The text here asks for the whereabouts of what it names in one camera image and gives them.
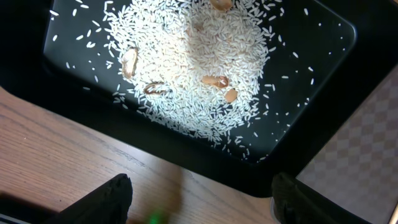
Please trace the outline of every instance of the black tray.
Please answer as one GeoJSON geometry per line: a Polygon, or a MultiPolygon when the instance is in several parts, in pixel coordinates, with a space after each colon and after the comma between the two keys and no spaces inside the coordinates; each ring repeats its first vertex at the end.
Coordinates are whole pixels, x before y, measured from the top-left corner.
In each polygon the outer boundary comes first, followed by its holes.
{"type": "MultiPolygon", "coordinates": [[[[76,2],[65,2],[56,10],[61,14],[67,11],[72,17],[73,7],[68,5],[76,2]]],[[[274,174],[284,171],[296,176],[398,62],[398,43],[395,41],[398,10],[394,2],[285,0],[284,18],[272,26],[282,35],[286,46],[278,45],[278,50],[264,67],[263,83],[277,85],[275,93],[270,91],[272,97],[268,101],[274,110],[270,110],[267,119],[263,117],[261,122],[254,122],[252,129],[244,126],[231,132],[232,136],[253,133],[254,130],[259,134],[259,138],[244,137],[247,144],[252,144],[254,159],[242,161],[241,149],[232,150],[239,157],[230,156],[220,149],[214,150],[206,142],[183,137],[113,105],[109,93],[116,89],[118,83],[122,84],[122,89],[128,84],[121,78],[110,78],[100,88],[93,85],[93,72],[98,72],[99,78],[105,77],[106,73],[109,75],[109,70],[101,68],[106,58],[101,60],[102,65],[84,62],[76,66],[79,71],[66,69],[65,57],[72,58],[68,59],[71,65],[74,64],[72,60],[75,63],[80,60],[95,63],[96,52],[91,50],[89,55],[86,42],[76,46],[75,38],[85,35],[89,29],[85,26],[94,17],[98,22],[102,20],[103,2],[86,0],[90,10],[98,6],[101,14],[81,18],[77,28],[70,28],[73,25],[71,20],[58,21],[61,17],[51,21],[50,1],[6,1],[2,4],[2,8],[7,9],[2,14],[1,38],[5,51],[1,60],[0,84],[3,88],[22,99],[257,197],[271,195],[274,174]],[[310,12],[309,17],[303,15],[305,7],[310,12]],[[47,43],[51,43],[53,35],[58,34],[59,39],[54,43],[63,43],[63,46],[46,44],[44,52],[47,57],[43,57],[47,25],[52,22],[59,23],[58,26],[50,25],[47,43]],[[70,40],[62,41],[68,35],[70,40]],[[295,60],[293,51],[299,53],[300,60],[295,60]],[[316,85],[309,85],[314,74],[308,71],[308,66],[315,70],[316,85]],[[288,83],[282,83],[286,80],[280,79],[284,74],[289,74],[288,83]],[[84,91],[83,86],[89,86],[91,90],[84,91]],[[310,102],[303,106],[307,97],[310,102]],[[269,154],[267,159],[257,163],[258,158],[266,154],[269,154]]],[[[96,38],[99,38],[96,40],[98,49],[103,50],[101,44],[104,42],[100,36],[96,38]]],[[[117,72],[116,68],[114,66],[112,72],[117,72]]],[[[133,108],[137,105],[130,102],[128,106],[133,108]]],[[[264,107],[265,101],[261,101],[259,108],[264,107]]]]}

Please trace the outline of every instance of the checkered surface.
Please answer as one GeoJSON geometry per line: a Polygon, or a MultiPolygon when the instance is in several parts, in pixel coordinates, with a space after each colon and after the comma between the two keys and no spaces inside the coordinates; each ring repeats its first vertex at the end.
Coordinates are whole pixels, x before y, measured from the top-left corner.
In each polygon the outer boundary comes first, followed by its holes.
{"type": "Polygon", "coordinates": [[[373,224],[388,223],[398,202],[398,69],[297,178],[373,224]]]}

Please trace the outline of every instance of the wooden table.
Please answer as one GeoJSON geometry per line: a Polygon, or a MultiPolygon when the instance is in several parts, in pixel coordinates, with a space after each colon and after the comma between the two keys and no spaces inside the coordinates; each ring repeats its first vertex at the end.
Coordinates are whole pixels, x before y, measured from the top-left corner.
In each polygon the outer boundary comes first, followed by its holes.
{"type": "Polygon", "coordinates": [[[0,88],[0,194],[61,211],[116,174],[134,194],[128,223],[274,223],[254,198],[25,102],[0,88]]]}

